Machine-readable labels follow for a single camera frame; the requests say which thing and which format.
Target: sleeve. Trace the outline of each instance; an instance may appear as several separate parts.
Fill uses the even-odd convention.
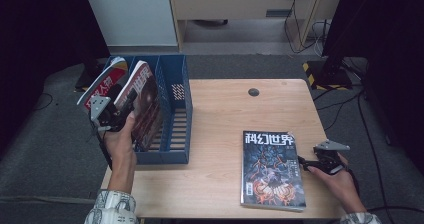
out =
[[[340,224],[381,224],[382,222],[374,214],[368,212],[346,214],[340,220]]]
[[[93,209],[85,218],[85,224],[131,223],[138,224],[134,214],[134,198],[124,192],[100,190]]]

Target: cable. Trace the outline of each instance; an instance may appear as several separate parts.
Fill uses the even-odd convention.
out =
[[[333,106],[337,106],[337,105],[340,105],[340,104],[343,104],[343,105],[344,105],[344,104],[346,104],[346,103],[348,103],[348,102],[350,102],[350,101],[354,100],[356,97],[358,97],[359,95],[361,95],[364,91],[365,91],[365,90],[364,90],[364,89],[362,89],[359,93],[355,94],[353,97],[351,97],[351,98],[347,99],[346,101],[342,101],[342,102],[338,102],[338,103],[331,104],[331,105],[329,105],[329,106],[325,106],[325,107],[317,108],[317,111],[321,111],[321,110],[324,110],[324,109],[327,109],[327,108],[330,108],[330,107],[333,107]]]
[[[358,72],[360,72],[360,73],[364,74],[364,73],[362,72],[361,68],[359,68],[359,67],[355,64],[355,62],[352,60],[352,57],[349,57],[349,60],[350,60],[350,63],[352,64],[352,66],[353,66],[354,68],[356,68],[356,70],[357,70]],[[368,71],[368,61],[367,61],[367,65],[366,65],[366,67],[365,67],[365,72],[366,72],[366,71]]]
[[[370,147],[371,147],[372,154],[373,154],[373,157],[374,157],[375,165],[376,165],[376,168],[377,168],[378,181],[379,181],[379,184],[380,184],[380,190],[381,190],[381,194],[383,196],[383,207],[385,208],[385,207],[387,207],[387,199],[386,199],[386,193],[384,191],[383,179],[381,177],[380,164],[378,163],[377,154],[375,152],[374,144],[373,144],[373,142],[371,140],[371,136],[370,136],[370,133],[369,133],[369,130],[368,130],[368,126],[367,126],[367,123],[365,122],[364,114],[362,112],[361,98],[360,97],[361,97],[361,95],[358,95],[358,109],[359,109],[359,114],[361,115],[362,124],[365,127],[365,132],[367,134],[368,142],[370,143]],[[385,208],[385,210],[386,210],[387,216],[389,217],[390,222],[391,223],[395,223],[393,221],[393,217],[392,217],[391,213],[389,212],[389,210],[387,208]]]
[[[329,93],[332,90],[334,90],[334,89],[327,90],[326,92],[322,93],[320,96],[316,97],[314,100],[316,100],[319,97],[325,95],[326,93]],[[377,158],[377,155],[376,155],[374,144],[372,142],[372,139],[371,139],[371,136],[370,136],[370,133],[369,133],[369,130],[368,130],[368,126],[367,126],[366,121],[365,121],[364,114],[362,112],[362,107],[361,107],[361,102],[360,102],[361,98],[360,97],[364,93],[364,90],[365,89],[362,89],[353,98],[350,98],[350,99],[348,99],[345,102],[332,104],[332,105],[329,105],[327,107],[323,107],[323,108],[320,108],[320,109],[317,109],[317,110],[323,110],[325,108],[329,108],[329,107],[332,107],[332,106],[335,106],[335,105],[339,105],[339,104],[342,104],[342,106],[343,106],[345,103],[347,103],[347,102],[353,100],[355,97],[357,97],[357,104],[358,104],[359,113],[360,113],[360,116],[361,116],[362,124],[364,125],[365,131],[366,131],[366,135],[367,135],[368,141],[369,141],[370,146],[371,146],[371,150],[372,150],[374,161],[375,161],[376,168],[377,168],[377,175],[378,175],[378,180],[379,180],[379,186],[380,186],[380,190],[381,190],[381,193],[382,193],[382,196],[383,196],[383,206],[382,207],[376,207],[376,208],[367,209],[368,212],[375,212],[375,211],[384,210],[386,212],[387,216],[389,217],[390,222],[393,223],[393,224],[395,222],[394,222],[393,216],[391,215],[391,213],[389,212],[389,210],[406,210],[406,211],[413,211],[413,212],[418,212],[418,213],[423,213],[424,214],[424,209],[413,208],[413,207],[404,207],[404,206],[389,206],[389,205],[387,205],[387,198],[386,198],[386,194],[385,194],[385,190],[384,190],[384,186],[383,186],[383,180],[382,180],[382,175],[381,175],[381,171],[380,171],[380,165],[379,165],[379,162],[378,162],[378,158]],[[341,109],[341,107],[339,108],[339,111],[337,112],[336,119],[337,119],[337,116],[338,116],[338,114],[340,112],[340,109]],[[335,223],[337,221],[338,220],[331,220],[328,223],[329,224],[330,223]]]
[[[299,35],[300,45],[301,45],[301,47],[303,47],[304,49],[302,49],[302,50],[300,50],[300,51],[295,51],[295,50],[293,49],[293,47],[292,47],[292,45],[291,45],[290,37],[289,37],[289,35],[288,35],[288,33],[287,33],[287,18],[284,20],[284,32],[286,33],[286,37],[287,37],[287,40],[288,40],[288,42],[289,42],[290,49],[292,50],[292,52],[293,52],[293,53],[298,54],[298,53],[301,53],[301,52],[303,52],[304,50],[308,49],[309,47],[313,46],[313,45],[315,44],[315,42],[314,42],[314,43],[312,43],[312,44],[310,44],[310,45],[308,45],[308,46],[304,46],[304,45],[302,44],[302,42],[301,42],[300,27],[299,27],[299,22],[297,21],[297,17],[296,17],[296,0],[293,0],[292,6],[291,6],[291,8],[290,8],[290,13],[293,13],[294,20],[295,20],[295,22],[296,22],[296,26],[297,26],[297,34]]]
[[[50,106],[50,104],[52,104],[52,102],[53,102],[53,96],[52,95],[45,93],[45,92],[41,93],[41,95],[46,95],[46,96],[50,97],[50,101],[45,106],[40,107],[40,108],[35,108],[33,111],[43,110],[43,109],[47,108],[48,106]]]
[[[0,197],[0,203],[60,203],[60,204],[94,204],[96,200],[73,198],[73,197],[50,197],[50,196],[14,196]]]
[[[316,24],[318,24],[318,23],[324,23],[324,24],[325,24],[325,25],[323,26],[323,34],[322,34],[321,36],[319,36],[319,37],[318,37],[317,33],[315,32],[315,25],[316,25]],[[314,24],[312,24],[312,31],[314,32],[314,36],[315,36],[314,52],[315,52],[315,54],[317,54],[317,56],[319,56],[319,57],[321,57],[321,58],[324,58],[324,57],[322,56],[322,51],[321,51],[321,50],[320,50],[320,48],[319,48],[318,41],[321,39],[321,43],[323,43],[323,42],[324,42],[324,40],[325,40],[325,38],[326,38],[326,35],[325,35],[326,25],[331,26],[331,24],[329,24],[329,23],[327,23],[327,22],[322,22],[322,21],[320,21],[320,22],[315,22]]]
[[[337,90],[337,89],[339,89],[339,88],[346,88],[346,87],[348,87],[348,86],[362,86],[362,84],[352,84],[352,85],[338,85],[338,86],[336,86],[336,87],[331,87],[330,89],[327,89],[325,92],[323,92],[323,93],[321,93],[320,95],[318,95],[317,97],[315,97],[314,99],[313,99],[313,101],[316,101],[316,100],[318,100],[320,97],[322,97],[322,96],[324,96],[325,94],[327,94],[327,93],[329,93],[329,92],[331,92],[331,91],[334,91],[334,90]]]
[[[334,124],[335,124],[335,123],[336,123],[336,121],[337,121],[337,117],[339,117],[340,110],[342,109],[342,107],[343,107],[343,105],[344,105],[344,104],[346,104],[346,103],[343,103],[343,104],[341,104],[341,105],[340,105],[339,110],[337,110],[336,117],[334,118],[333,123],[331,123],[331,124],[330,124],[330,126],[328,126],[328,127],[324,128],[324,131],[327,131],[327,130],[328,130],[328,129],[330,129],[332,126],[334,126]]]
[[[105,157],[110,170],[112,170],[112,159],[109,155],[109,152],[107,151],[106,144],[104,142],[106,131],[103,132],[103,136],[100,136],[100,133],[98,132],[96,125],[94,125],[94,122],[91,120],[91,109],[88,110],[88,119],[91,124],[92,135],[96,135],[97,140],[99,141],[100,150],[102,150],[103,156]]]

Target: magazine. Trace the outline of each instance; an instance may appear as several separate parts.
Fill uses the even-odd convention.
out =
[[[128,77],[128,65],[124,58],[115,57],[93,84],[78,100],[77,105],[90,113],[91,97],[110,97],[116,110],[121,110],[132,92],[137,94],[133,101],[135,125],[132,130],[135,151],[149,150],[162,126],[158,88],[149,64],[138,61]]]
[[[110,65],[94,80],[77,102],[85,113],[90,111],[91,96],[108,96],[111,88],[124,86],[128,81],[128,64],[122,57],[115,57]]]
[[[163,117],[156,79],[149,64],[138,61],[127,84],[115,100],[118,110],[125,103],[129,93],[135,90],[134,100],[135,125],[132,131],[136,151],[148,151],[156,134],[161,128]]]
[[[243,131],[241,205],[301,212],[305,193],[294,136]]]

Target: wooden table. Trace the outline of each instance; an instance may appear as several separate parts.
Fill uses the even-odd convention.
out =
[[[190,80],[193,123],[187,165],[138,166],[133,196],[142,218],[339,218],[344,212],[324,184],[302,171],[302,213],[240,206],[243,130],[292,131],[298,154],[326,139],[305,81]],[[259,96],[248,90],[256,88]],[[106,188],[110,169],[102,188]]]

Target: dark curtain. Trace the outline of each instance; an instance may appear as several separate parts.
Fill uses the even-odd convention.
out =
[[[364,79],[392,145],[401,146],[424,173],[424,2],[340,0],[324,54],[365,57]]]
[[[109,51],[88,0],[0,0],[0,154],[43,91],[44,80]]]

